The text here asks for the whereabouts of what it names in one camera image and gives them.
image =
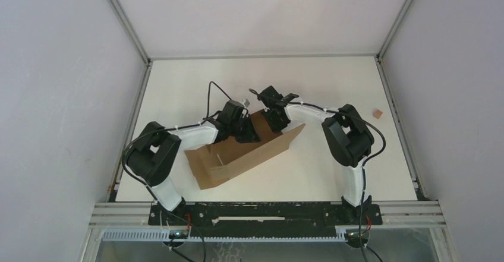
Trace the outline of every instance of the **white wall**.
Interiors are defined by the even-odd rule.
[[[504,0],[415,0],[385,72],[461,261],[503,261]]]
[[[0,0],[0,261],[76,261],[143,73],[106,0]]]
[[[120,0],[149,56],[374,53],[404,0]]]

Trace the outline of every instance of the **open cardboard box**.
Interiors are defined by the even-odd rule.
[[[261,142],[237,143],[234,137],[229,137],[216,144],[185,151],[201,190],[217,187],[289,149],[305,126],[302,124],[284,134],[273,133],[261,111],[252,113],[250,118]]]

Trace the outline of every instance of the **glass panel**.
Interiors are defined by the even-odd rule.
[[[438,262],[428,229],[373,229],[369,246],[383,261]],[[343,242],[207,242],[207,262],[234,261],[364,261],[360,249]],[[192,260],[203,261],[201,242],[186,242],[177,248]],[[366,250],[369,262],[378,261]],[[106,241],[97,261],[185,261],[161,242]]]

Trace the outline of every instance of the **black and white robotic arm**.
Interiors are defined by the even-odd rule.
[[[321,125],[332,156],[343,166],[343,204],[351,209],[359,209],[361,202],[364,208],[371,204],[369,193],[362,198],[366,180],[363,162],[371,152],[374,138],[353,106],[345,105],[334,113],[293,102],[297,95],[283,97],[272,86],[261,93],[251,91],[264,104],[263,116],[273,132],[282,131],[291,121]],[[248,116],[243,104],[230,100],[216,119],[206,118],[192,127],[167,130],[150,122],[125,152],[125,170],[142,182],[164,209],[172,212],[183,201],[169,177],[178,151],[217,143],[229,136],[240,143],[258,142]]]

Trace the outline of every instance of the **white table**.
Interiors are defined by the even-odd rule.
[[[383,154],[367,164],[367,189],[373,200],[416,200],[382,82],[372,57],[188,59],[155,61],[136,123],[134,138],[150,121],[165,127],[196,123],[205,116],[209,81],[233,99],[249,99],[250,111],[262,106],[248,92],[272,85],[305,102],[341,107],[350,103],[387,140]],[[227,98],[212,87],[210,114]],[[383,115],[372,116],[375,109]],[[374,131],[372,152],[382,146]],[[170,177],[186,201],[339,201],[342,168],[332,158],[320,126],[306,126],[288,151],[208,190],[200,190],[185,154],[179,151]],[[142,184],[123,174],[116,201],[151,201]]]

